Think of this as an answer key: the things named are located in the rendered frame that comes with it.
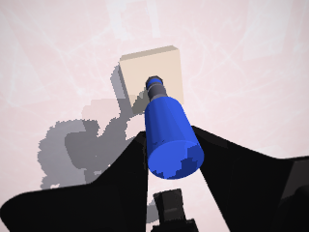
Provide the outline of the beige block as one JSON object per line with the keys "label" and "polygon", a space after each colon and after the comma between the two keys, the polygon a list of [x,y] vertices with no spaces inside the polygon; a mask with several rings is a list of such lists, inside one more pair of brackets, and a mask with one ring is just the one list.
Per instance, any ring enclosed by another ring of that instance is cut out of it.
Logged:
{"label": "beige block", "polygon": [[120,67],[133,114],[145,112],[150,103],[147,82],[161,80],[168,97],[183,101],[180,50],[173,45],[122,55]]}

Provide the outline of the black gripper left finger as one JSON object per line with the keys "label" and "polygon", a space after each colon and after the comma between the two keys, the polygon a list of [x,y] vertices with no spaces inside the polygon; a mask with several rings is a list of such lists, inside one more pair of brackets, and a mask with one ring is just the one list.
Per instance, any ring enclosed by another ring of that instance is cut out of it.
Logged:
{"label": "black gripper left finger", "polygon": [[146,232],[146,132],[139,131],[92,183],[25,191],[4,203],[0,218],[10,232]]}

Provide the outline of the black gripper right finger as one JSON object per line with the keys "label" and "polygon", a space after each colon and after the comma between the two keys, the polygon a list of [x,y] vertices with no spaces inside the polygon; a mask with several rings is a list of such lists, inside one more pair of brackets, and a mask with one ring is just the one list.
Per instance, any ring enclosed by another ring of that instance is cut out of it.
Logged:
{"label": "black gripper right finger", "polygon": [[229,232],[279,232],[309,156],[273,158],[191,126],[204,152],[199,167]]}

